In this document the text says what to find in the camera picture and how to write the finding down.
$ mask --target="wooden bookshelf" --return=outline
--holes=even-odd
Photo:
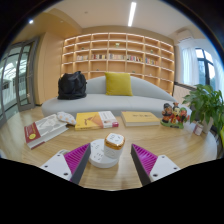
[[[174,47],[129,33],[92,33],[64,41],[61,74],[81,71],[86,79],[126,72],[173,94]]]

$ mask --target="magenta object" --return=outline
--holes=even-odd
[[[147,175],[149,175],[154,164],[156,163],[158,156],[154,155],[153,153],[147,151],[146,149],[140,146],[137,146],[135,144],[132,145],[136,151],[136,154],[138,155],[142,167],[144,168]]]
[[[74,174],[76,168],[82,161],[82,158],[83,158],[88,146],[89,146],[89,143],[86,145],[82,145],[77,149],[73,149],[72,151],[70,151],[64,155],[65,160],[66,160],[68,167],[71,170],[72,174]]]

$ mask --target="glass door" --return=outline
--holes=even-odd
[[[14,45],[9,49],[7,58],[5,59],[5,66],[3,69],[2,78],[2,97],[3,97],[3,108],[6,119],[12,117],[18,112],[17,98],[15,90],[15,78],[16,78],[16,67],[21,51],[20,44]]]
[[[0,127],[15,113],[35,107],[33,64],[38,37],[11,45],[0,62]]]
[[[17,65],[16,93],[19,111],[35,107],[33,94],[33,59],[37,41],[30,40],[23,44]]]
[[[0,62],[0,127],[6,121],[6,117],[5,117],[5,113],[4,113],[4,109],[3,109],[4,107],[3,107],[3,96],[2,96],[2,75],[4,72],[7,55],[8,55],[8,53],[5,53]]]

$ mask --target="black backpack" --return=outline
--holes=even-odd
[[[86,78],[81,71],[65,73],[58,80],[58,99],[75,100],[86,97],[86,84]]]

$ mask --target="yellow cushion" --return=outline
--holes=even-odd
[[[106,95],[133,96],[129,73],[105,72]]]

